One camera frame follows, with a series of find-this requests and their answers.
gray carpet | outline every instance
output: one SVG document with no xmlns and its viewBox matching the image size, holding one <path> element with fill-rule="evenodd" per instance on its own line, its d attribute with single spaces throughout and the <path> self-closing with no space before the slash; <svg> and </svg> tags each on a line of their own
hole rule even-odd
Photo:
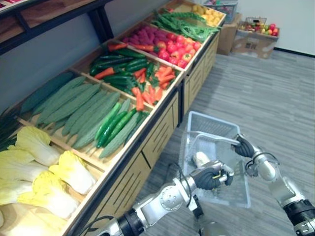
<svg viewBox="0 0 315 236">
<path fill-rule="evenodd" d="M 242 133 L 272 152 L 315 203 L 315 60 L 274 52 L 270 59 L 217 55 L 190 110 L 238 124 Z M 139 193 L 139 201 L 162 186 L 167 166 L 177 162 L 185 123 L 177 128 Z M 175 176 L 171 171 L 170 181 Z M 249 209 L 203 204 L 211 218 L 226 225 L 232 236 L 293 236 L 295 233 L 267 185 L 249 179 Z M 168 214 L 147 236 L 195 236 L 198 225 L 185 207 Z"/>
</svg>

green vegetable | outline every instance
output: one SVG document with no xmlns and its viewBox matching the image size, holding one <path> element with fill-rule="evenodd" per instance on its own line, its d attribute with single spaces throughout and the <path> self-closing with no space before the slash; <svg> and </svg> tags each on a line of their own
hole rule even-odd
<svg viewBox="0 0 315 236">
<path fill-rule="evenodd" d="M 122 118 L 124 118 L 127 115 L 127 112 L 121 112 L 120 114 L 116 115 L 113 120 L 110 122 L 108 127 L 105 129 L 105 131 L 100 136 L 96 147 L 100 148 L 104 145 L 104 143 L 108 140 L 110 137 L 112 131 L 115 129 L 116 125 L 120 122 Z"/>
<path fill-rule="evenodd" d="M 89 109 L 93 104 L 98 102 L 102 97 L 105 97 L 106 91 L 100 91 L 95 94 L 88 102 L 86 102 L 83 106 L 81 106 L 78 110 L 76 110 L 66 121 L 64 128 L 62 130 L 63 135 L 67 135 L 70 132 L 73 124 L 84 114 L 84 112 Z"/>
<path fill-rule="evenodd" d="M 130 121 L 122 128 L 116 137 L 106 146 L 99 158 L 105 158 L 113 154 L 123 143 L 131 130 L 136 126 L 139 113 L 136 113 Z"/>
<path fill-rule="evenodd" d="M 54 100 L 54 103 L 50 104 L 50 106 L 46 106 L 43 112 L 40 114 L 36 124 L 43 123 L 52 113 L 58 110 L 62 105 L 71 101 L 73 98 L 81 94 L 83 91 L 92 87 L 91 84 L 80 85 L 78 87 L 70 89 L 66 94 L 63 94 L 59 98 Z"/>
<path fill-rule="evenodd" d="M 121 131 L 121 129 L 128 123 L 128 121 L 131 119 L 131 117 L 136 113 L 136 109 L 132 109 L 130 112 L 128 112 L 127 115 L 125 115 L 120 121 L 119 123 L 116 125 L 116 127 L 114 128 L 113 132 L 110 134 L 109 138 L 107 139 L 107 141 L 105 142 L 104 146 L 106 146 L 107 144 L 109 144 L 110 141 L 113 140 L 113 138 L 115 138 L 115 136 L 119 133 L 119 131 Z"/>
<path fill-rule="evenodd" d="M 119 55 L 123 55 L 123 56 L 127 56 L 127 57 L 132 57 L 132 58 L 145 58 L 146 57 L 143 54 L 134 52 L 134 51 L 127 49 L 127 48 L 116 50 L 116 51 L 114 51 L 114 53 L 119 54 Z"/>
<path fill-rule="evenodd" d="M 68 92 L 70 89 L 77 87 L 79 85 L 81 85 L 83 82 L 85 81 L 85 77 L 84 76 L 79 76 L 73 80 L 70 80 L 68 83 L 66 83 L 64 86 L 62 86 L 53 96 L 51 96 L 50 98 L 48 98 L 46 100 L 46 102 L 44 102 L 41 106 L 39 106 L 38 108 L 36 108 L 33 111 L 33 115 L 36 115 L 40 112 L 42 112 L 45 107 L 49 107 L 51 106 L 53 103 L 55 103 L 55 101 L 57 101 L 61 96 L 63 96 L 66 92 Z"/>
<path fill-rule="evenodd" d="M 120 112 L 127 112 L 129 110 L 129 106 L 130 106 L 131 100 L 130 98 L 128 98 L 127 100 L 124 101 L 122 107 L 120 108 L 120 110 L 118 111 L 118 114 Z"/>
<path fill-rule="evenodd" d="M 74 113 L 77 109 L 79 109 L 84 103 L 86 103 L 94 94 L 99 91 L 100 84 L 95 84 L 91 86 L 89 89 L 85 90 L 79 96 L 77 96 L 74 100 L 64 104 L 58 110 L 53 112 L 44 123 L 56 122 L 60 119 L 63 119 L 72 113 Z"/>
<path fill-rule="evenodd" d="M 66 72 L 48 81 L 40 87 L 31 96 L 29 96 L 21 107 L 21 113 L 25 113 L 36 107 L 41 101 L 45 100 L 51 93 L 59 89 L 73 77 L 72 72 Z"/>
<path fill-rule="evenodd" d="M 118 102 L 113 107 L 113 109 L 108 113 L 105 118 L 102 120 L 102 124 L 99 127 L 98 131 L 95 134 L 94 140 L 98 140 L 101 134 L 105 131 L 105 129 L 109 126 L 111 119 L 118 113 L 122 105 Z"/>
</svg>

tomato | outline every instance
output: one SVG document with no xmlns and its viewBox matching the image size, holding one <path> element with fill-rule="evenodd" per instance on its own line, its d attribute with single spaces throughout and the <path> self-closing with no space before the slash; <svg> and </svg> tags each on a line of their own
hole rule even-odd
<svg viewBox="0 0 315 236">
<path fill-rule="evenodd" d="M 187 44 L 185 47 L 185 51 L 189 52 L 191 49 L 193 49 L 193 45 L 192 44 Z"/>
<path fill-rule="evenodd" d="M 158 57 L 161 58 L 161 59 L 163 59 L 163 60 L 166 60 L 166 61 L 169 60 L 169 54 L 168 54 L 167 51 L 161 51 L 161 52 L 159 52 Z"/>
<path fill-rule="evenodd" d="M 176 35 L 173 34 L 173 33 L 168 33 L 166 37 L 169 38 L 169 39 L 171 39 L 171 40 L 173 40 L 173 41 L 175 41 L 176 38 L 177 38 Z"/>
<path fill-rule="evenodd" d="M 169 59 L 169 62 L 172 63 L 172 64 L 174 64 L 174 65 L 177 65 L 177 63 L 178 63 L 178 58 L 171 57 L 171 58 Z"/>
<path fill-rule="evenodd" d="M 184 47 L 184 45 L 182 43 L 179 43 L 179 42 L 177 42 L 175 45 L 177 48 L 183 48 Z"/>
<path fill-rule="evenodd" d="M 182 55 L 178 51 L 174 51 L 174 52 L 172 52 L 171 57 L 176 58 L 176 59 L 180 59 L 182 57 Z"/>
<path fill-rule="evenodd" d="M 177 47 L 176 47 L 175 44 L 169 44 L 169 45 L 167 45 L 167 51 L 168 51 L 169 53 L 172 53 L 172 52 L 174 52 L 174 51 L 176 51 L 176 50 L 177 50 Z"/>
<path fill-rule="evenodd" d="M 199 42 L 195 42 L 193 44 L 193 48 L 196 50 L 196 52 L 199 50 L 200 47 L 201 47 L 201 43 L 199 43 Z"/>
<path fill-rule="evenodd" d="M 194 56 L 196 54 L 196 50 L 195 49 L 191 49 L 188 53 L 191 54 L 192 56 Z"/>
<path fill-rule="evenodd" d="M 185 41 L 186 39 L 184 36 L 181 36 L 181 35 L 177 36 L 176 42 L 184 44 Z"/>
<path fill-rule="evenodd" d="M 161 48 L 166 48 L 166 43 L 163 42 L 163 41 L 160 41 L 160 42 L 157 43 L 157 47 L 160 48 L 160 49 Z"/>
<path fill-rule="evenodd" d="M 182 60 L 182 59 L 180 59 L 180 60 L 178 61 L 177 65 L 178 65 L 179 67 L 181 67 L 181 68 L 185 68 L 185 67 L 187 66 L 187 62 L 184 61 L 184 60 Z"/>
</svg>

gray wall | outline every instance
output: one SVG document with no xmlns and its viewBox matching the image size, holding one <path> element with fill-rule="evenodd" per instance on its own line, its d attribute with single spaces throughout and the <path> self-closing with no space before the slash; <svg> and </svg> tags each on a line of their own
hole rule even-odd
<svg viewBox="0 0 315 236">
<path fill-rule="evenodd" d="M 105 6 L 115 35 L 167 0 L 114 0 Z M 0 112 L 98 46 L 87 15 L 64 23 L 0 56 Z"/>
</svg>

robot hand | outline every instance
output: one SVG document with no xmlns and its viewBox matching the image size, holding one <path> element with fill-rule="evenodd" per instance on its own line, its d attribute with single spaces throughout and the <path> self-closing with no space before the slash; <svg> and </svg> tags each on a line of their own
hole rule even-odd
<svg viewBox="0 0 315 236">
<path fill-rule="evenodd" d="M 315 208 L 288 177 L 283 177 L 278 160 L 270 153 L 252 145 L 243 135 L 237 140 L 235 152 L 252 160 L 246 165 L 251 177 L 260 176 L 268 183 L 272 195 L 284 209 L 298 236 L 315 236 Z"/>
</svg>

